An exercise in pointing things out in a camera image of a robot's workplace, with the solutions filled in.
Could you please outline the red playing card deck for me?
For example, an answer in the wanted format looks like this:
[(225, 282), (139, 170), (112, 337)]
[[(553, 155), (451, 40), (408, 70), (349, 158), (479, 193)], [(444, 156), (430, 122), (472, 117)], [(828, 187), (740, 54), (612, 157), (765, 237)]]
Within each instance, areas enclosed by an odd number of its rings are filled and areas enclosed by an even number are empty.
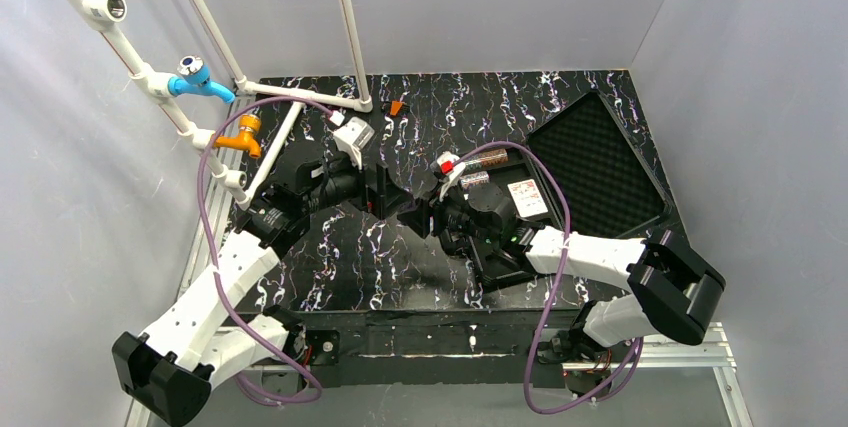
[(547, 204), (534, 179), (510, 183), (507, 188), (520, 217), (529, 219), (548, 213)]

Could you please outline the black poker set case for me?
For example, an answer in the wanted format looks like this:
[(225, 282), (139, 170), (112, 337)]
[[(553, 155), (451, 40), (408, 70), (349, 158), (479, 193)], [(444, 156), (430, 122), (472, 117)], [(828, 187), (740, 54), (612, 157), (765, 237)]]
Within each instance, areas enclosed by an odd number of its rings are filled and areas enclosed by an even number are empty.
[[(531, 132), (527, 147), (540, 166), (519, 146), (502, 145), (483, 151), (505, 149), (506, 163), (486, 170), (469, 168), (474, 154), (464, 161), (463, 175), (487, 171), (489, 183), (507, 191), (508, 184), (532, 178), (550, 210), (542, 222), (556, 228), (569, 225), (596, 237), (625, 239), (660, 226), (672, 214), (671, 198), (596, 92), (581, 96)], [(456, 257), (470, 259), (476, 281), (486, 290), (547, 276), (502, 269), (475, 256)]]

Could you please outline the orange black poker chip stack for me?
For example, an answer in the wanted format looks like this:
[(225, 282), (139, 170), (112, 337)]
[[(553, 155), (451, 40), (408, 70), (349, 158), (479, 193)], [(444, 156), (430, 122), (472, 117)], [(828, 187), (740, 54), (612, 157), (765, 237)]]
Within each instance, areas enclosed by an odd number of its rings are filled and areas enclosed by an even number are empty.
[(504, 164), (509, 160), (508, 152), (501, 149), (483, 151), (473, 156), (468, 161), (469, 168), (486, 170), (493, 166)]

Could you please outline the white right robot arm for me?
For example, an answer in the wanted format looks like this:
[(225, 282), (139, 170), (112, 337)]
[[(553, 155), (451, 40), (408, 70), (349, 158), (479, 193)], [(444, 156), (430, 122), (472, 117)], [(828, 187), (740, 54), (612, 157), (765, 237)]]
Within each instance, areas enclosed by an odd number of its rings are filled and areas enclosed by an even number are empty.
[(486, 183), (415, 199), (398, 219), (486, 264), (583, 277), (623, 290), (622, 297), (582, 309), (570, 333), (575, 342), (611, 347), (661, 334), (680, 344), (702, 343), (726, 281), (684, 238), (673, 231), (626, 239), (584, 235), (542, 222), (549, 211), (539, 195), (524, 200)]

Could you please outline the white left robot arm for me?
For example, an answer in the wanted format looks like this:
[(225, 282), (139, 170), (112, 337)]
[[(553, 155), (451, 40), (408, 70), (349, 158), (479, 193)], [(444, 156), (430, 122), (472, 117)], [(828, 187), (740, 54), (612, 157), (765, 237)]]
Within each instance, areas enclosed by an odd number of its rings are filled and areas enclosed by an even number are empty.
[(385, 162), (356, 147), (329, 156), (308, 146), (286, 147), (224, 242), (207, 236), (211, 263), (198, 279), (140, 334), (125, 332), (115, 341), (112, 356), (123, 391), (167, 425), (186, 426), (221, 383), (276, 358), (307, 389), (291, 396), (257, 394), (257, 400), (317, 400), (323, 387), (290, 346), (302, 321), (279, 307), (246, 320), (236, 307), (308, 232), (313, 214), (349, 203), (385, 219), (413, 200)]

